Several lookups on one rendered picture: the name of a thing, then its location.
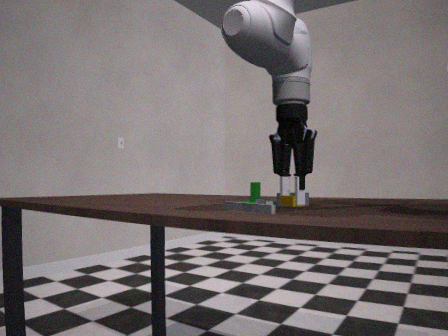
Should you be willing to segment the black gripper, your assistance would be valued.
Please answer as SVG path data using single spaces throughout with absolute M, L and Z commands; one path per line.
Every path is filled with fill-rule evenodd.
M 277 132 L 269 136 L 272 146 L 273 172 L 280 176 L 280 196 L 290 195 L 290 177 L 288 176 L 291 176 L 289 172 L 293 148 L 295 205 L 305 205 L 305 176 L 313 171 L 314 141 L 317 131 L 308 128 L 307 119 L 307 106 L 302 103 L 278 105 L 276 107 Z

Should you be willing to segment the grey flat bar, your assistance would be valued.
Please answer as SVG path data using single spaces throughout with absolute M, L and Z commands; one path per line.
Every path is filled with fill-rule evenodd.
M 275 205 L 223 201 L 223 209 L 275 214 Z

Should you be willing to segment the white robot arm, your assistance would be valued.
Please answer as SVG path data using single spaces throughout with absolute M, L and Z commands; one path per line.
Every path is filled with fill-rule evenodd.
M 272 75 L 276 106 L 310 103 L 311 40 L 305 23 L 295 17 L 295 1 L 240 2 L 226 11 L 221 24 L 229 48 Z

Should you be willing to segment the green square plate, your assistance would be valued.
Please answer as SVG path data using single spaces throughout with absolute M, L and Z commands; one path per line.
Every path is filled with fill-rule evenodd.
M 236 201 L 236 202 L 256 203 L 256 199 L 260 199 L 260 182 L 251 182 L 250 183 L 250 200 Z

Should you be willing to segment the yellow square nut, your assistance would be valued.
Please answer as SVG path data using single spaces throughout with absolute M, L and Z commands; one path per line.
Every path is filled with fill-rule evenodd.
M 280 196 L 280 206 L 297 207 L 295 195 Z

